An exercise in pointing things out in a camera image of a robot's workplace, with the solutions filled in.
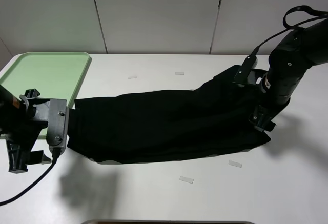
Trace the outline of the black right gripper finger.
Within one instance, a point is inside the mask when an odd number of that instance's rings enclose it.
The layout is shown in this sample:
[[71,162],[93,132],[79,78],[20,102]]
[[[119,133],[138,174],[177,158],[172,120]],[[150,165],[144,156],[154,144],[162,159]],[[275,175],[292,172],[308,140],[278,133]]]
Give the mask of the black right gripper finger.
[[268,131],[271,132],[276,124],[272,121],[256,121],[256,106],[253,113],[249,116],[249,122],[254,126],[254,128],[260,132]]

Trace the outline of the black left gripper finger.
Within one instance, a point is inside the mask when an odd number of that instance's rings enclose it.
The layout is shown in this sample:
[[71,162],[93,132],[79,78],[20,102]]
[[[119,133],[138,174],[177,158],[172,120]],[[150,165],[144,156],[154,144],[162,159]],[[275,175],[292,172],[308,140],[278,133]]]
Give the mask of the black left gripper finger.
[[51,159],[44,154],[43,150],[32,151],[34,144],[35,142],[17,144],[6,140],[10,173],[25,173],[29,165],[51,163]]
[[31,98],[38,98],[40,96],[40,92],[37,89],[27,89],[23,95],[20,95],[19,98],[21,100],[28,100]]

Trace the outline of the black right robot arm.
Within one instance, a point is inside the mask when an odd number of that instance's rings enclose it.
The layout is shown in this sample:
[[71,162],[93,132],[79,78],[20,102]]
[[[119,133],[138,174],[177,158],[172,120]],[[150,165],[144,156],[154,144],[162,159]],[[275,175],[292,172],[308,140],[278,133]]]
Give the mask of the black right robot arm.
[[260,83],[261,94],[251,121],[260,131],[274,128],[272,119],[290,102],[308,69],[327,63],[327,19],[293,30],[269,55],[269,70]]

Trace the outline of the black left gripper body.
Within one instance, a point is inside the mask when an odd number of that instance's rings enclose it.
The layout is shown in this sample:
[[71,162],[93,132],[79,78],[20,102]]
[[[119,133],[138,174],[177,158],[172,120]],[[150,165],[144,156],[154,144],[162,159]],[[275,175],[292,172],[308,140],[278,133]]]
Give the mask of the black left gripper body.
[[48,125],[48,99],[32,98],[25,101],[5,98],[5,139],[17,144],[36,142]]

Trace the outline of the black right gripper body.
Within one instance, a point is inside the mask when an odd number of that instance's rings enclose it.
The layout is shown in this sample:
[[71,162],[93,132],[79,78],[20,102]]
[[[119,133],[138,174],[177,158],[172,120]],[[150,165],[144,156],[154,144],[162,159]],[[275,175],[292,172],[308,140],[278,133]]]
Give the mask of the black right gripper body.
[[260,99],[256,106],[256,121],[271,121],[284,109],[284,104]]

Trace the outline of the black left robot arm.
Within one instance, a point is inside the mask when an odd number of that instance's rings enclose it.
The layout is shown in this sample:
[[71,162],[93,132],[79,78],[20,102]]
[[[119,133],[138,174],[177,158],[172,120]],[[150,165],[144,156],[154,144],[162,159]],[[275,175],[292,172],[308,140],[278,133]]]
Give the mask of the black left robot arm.
[[18,99],[1,87],[1,135],[6,140],[11,173],[25,173],[29,165],[52,162],[43,151],[32,150],[40,132],[48,125],[46,118],[36,117],[37,105],[48,101],[39,101],[38,96],[39,92],[31,89]]

